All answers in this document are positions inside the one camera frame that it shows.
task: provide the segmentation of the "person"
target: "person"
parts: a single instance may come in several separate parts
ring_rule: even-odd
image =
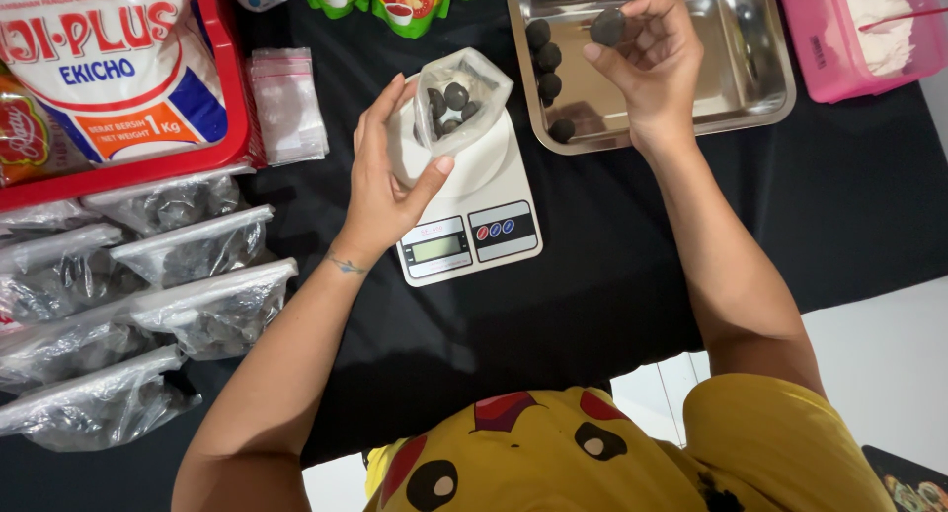
[[[684,403],[686,447],[651,440],[595,388],[506,394],[373,450],[365,510],[895,510],[826,399],[787,285],[698,148],[704,50],[683,0],[622,12],[623,42],[583,55],[625,97],[710,358],[713,376]],[[451,172],[437,158],[408,193],[393,178],[384,124],[414,91],[399,75],[359,118],[345,225],[214,401],[178,472],[175,512],[309,509],[300,453],[350,307]]]

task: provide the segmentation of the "black tablecloth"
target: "black tablecloth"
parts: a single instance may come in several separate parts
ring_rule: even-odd
[[[342,226],[358,115],[399,71],[466,46],[515,81],[507,110],[544,241],[535,259],[419,289],[388,252],[355,302],[304,465],[423,432],[494,394],[594,384],[701,348],[651,172],[631,149],[568,157],[542,148],[505,0],[456,1],[419,40],[367,14],[328,21],[304,0],[242,17],[247,50],[313,50],[332,153],[243,180],[251,203],[277,207],[267,243],[296,257],[303,276]],[[798,72],[796,81],[787,119],[700,145],[800,308],[948,274],[948,163],[918,85],[829,106],[807,97]],[[189,364],[205,404],[130,445],[54,454],[0,439],[0,508],[167,510],[181,455],[236,365]]]

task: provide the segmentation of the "wrist tattoo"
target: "wrist tattoo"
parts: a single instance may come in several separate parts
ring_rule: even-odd
[[[334,251],[331,247],[329,249],[329,252],[326,253],[326,260],[328,260],[329,262],[333,264],[336,264],[339,268],[339,271],[341,271],[342,273],[354,273],[356,275],[362,275],[363,273],[369,271],[367,269],[354,265],[352,261],[345,261],[345,262],[340,261],[339,259],[336,258],[336,251]]]

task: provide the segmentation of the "yellow t-shirt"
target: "yellow t-shirt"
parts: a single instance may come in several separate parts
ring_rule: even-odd
[[[803,387],[713,377],[684,425],[684,449],[652,440],[596,389],[486,399],[375,449],[365,510],[895,510],[839,414]]]

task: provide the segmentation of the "metal tray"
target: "metal tray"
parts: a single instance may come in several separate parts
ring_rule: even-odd
[[[539,141],[561,155],[631,145],[625,101],[606,78],[582,57],[590,42],[589,24],[605,8],[629,0],[507,0],[516,55]],[[702,43],[705,60],[695,94],[695,133],[708,134],[776,123],[796,103],[796,84],[776,0],[685,0]],[[549,108],[537,94],[524,28],[542,18],[563,63],[556,74],[563,90]],[[551,139],[547,129],[559,118],[575,122],[568,144]]]

